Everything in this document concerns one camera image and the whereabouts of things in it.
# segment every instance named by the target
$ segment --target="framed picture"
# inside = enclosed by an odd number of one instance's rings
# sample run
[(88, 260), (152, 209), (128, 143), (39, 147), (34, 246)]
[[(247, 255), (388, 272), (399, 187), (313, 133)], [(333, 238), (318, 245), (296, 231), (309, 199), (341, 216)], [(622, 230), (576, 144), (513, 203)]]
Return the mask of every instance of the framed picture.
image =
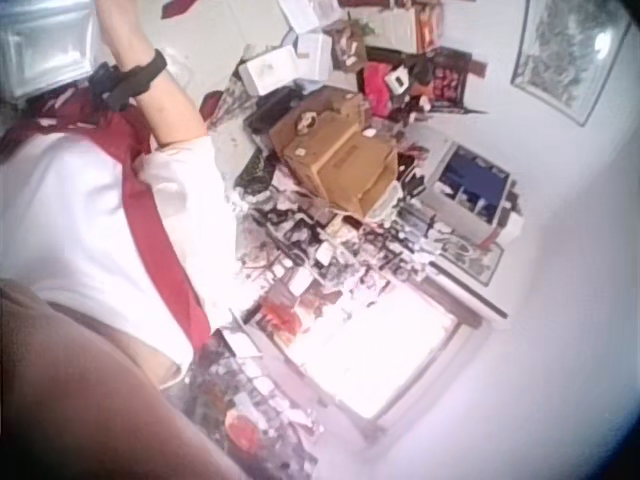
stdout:
[(618, 0), (526, 0), (511, 83), (586, 125), (629, 31)]
[(481, 250), (464, 238), (448, 242), (442, 256), (481, 285), (488, 287), (500, 266), (504, 250), (494, 243), (488, 250)]

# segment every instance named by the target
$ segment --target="red object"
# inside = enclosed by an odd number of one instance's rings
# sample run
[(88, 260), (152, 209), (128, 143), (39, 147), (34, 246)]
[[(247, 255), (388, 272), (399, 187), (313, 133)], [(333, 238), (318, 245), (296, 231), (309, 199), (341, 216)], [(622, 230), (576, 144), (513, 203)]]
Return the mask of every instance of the red object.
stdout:
[(364, 67), (365, 95), (376, 117), (387, 118), (391, 113), (391, 92), (385, 81), (391, 70), (387, 63), (368, 62)]
[(123, 208), (142, 263), (165, 305), (199, 351), (211, 334), (209, 321), (164, 229), (150, 187), (133, 170), (133, 162), (151, 152), (151, 132), (142, 112), (133, 105), (122, 113), (100, 110), (89, 89), (84, 88), (75, 90), (59, 107), (50, 101), (34, 113), (37, 118), (55, 119), (57, 124), (43, 127), (36, 120), (17, 124), (0, 141), (0, 156), (6, 158), (38, 133), (73, 133), (89, 138), (120, 163)]
[(167, 18), (177, 17), (178, 15), (187, 13), (197, 1), (198, 0), (173, 0), (165, 3), (162, 7), (162, 19), (166, 20)]
[(269, 327), (276, 332), (288, 333), (295, 337), (302, 329), (302, 321), (297, 313), (268, 298), (262, 302), (262, 313), (267, 317)]
[(218, 105), (220, 105), (220, 100), (222, 100), (222, 95), (223, 92), (216, 90), (207, 93), (202, 99), (202, 103), (200, 104), (200, 115), (202, 115), (202, 119), (205, 122), (211, 120), (213, 115), (216, 113)]
[(231, 441), (243, 452), (255, 454), (260, 448), (260, 430), (244, 415), (235, 411), (229, 412), (225, 419), (225, 429)]

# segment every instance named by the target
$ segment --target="bright window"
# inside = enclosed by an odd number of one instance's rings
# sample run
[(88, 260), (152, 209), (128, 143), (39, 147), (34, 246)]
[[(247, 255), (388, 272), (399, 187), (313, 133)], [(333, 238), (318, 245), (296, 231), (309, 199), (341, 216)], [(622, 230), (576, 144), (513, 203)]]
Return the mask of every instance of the bright window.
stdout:
[(453, 317), (417, 293), (397, 287), (342, 326), (307, 357), (304, 369), (356, 413), (372, 418), (442, 344), (454, 324)]

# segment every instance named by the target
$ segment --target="black strap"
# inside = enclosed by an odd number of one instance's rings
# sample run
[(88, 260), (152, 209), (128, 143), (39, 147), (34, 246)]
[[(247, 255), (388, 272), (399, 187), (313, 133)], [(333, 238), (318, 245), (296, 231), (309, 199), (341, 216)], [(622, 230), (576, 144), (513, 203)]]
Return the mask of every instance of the black strap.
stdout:
[(122, 112), (131, 98), (149, 91), (153, 82), (167, 68), (167, 60), (156, 50), (153, 60), (144, 67), (121, 72), (117, 66), (101, 64), (89, 78), (94, 94), (107, 104), (110, 110)]

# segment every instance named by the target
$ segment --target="brown cardboard box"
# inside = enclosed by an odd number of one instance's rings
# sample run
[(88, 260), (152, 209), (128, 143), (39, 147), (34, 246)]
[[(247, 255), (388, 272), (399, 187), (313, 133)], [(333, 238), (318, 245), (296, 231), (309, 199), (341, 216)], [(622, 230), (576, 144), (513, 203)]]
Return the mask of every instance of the brown cardboard box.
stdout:
[(326, 199), (366, 218), (398, 175), (398, 152), (386, 140), (354, 135), (319, 172)]
[(333, 40), (333, 66), (337, 70), (356, 73), (367, 65), (364, 33), (356, 22), (337, 21), (325, 29)]
[(324, 87), (305, 98), (300, 105), (285, 115), (270, 131), (269, 140), (280, 158), (296, 138), (296, 123), (305, 112), (334, 111), (349, 119), (357, 119), (360, 129), (369, 125), (368, 104), (360, 94), (335, 87)]
[(307, 189), (327, 198), (319, 177), (320, 169), (351, 137), (359, 135), (359, 131), (354, 121), (334, 112), (325, 112), (307, 135), (293, 139), (283, 157)]

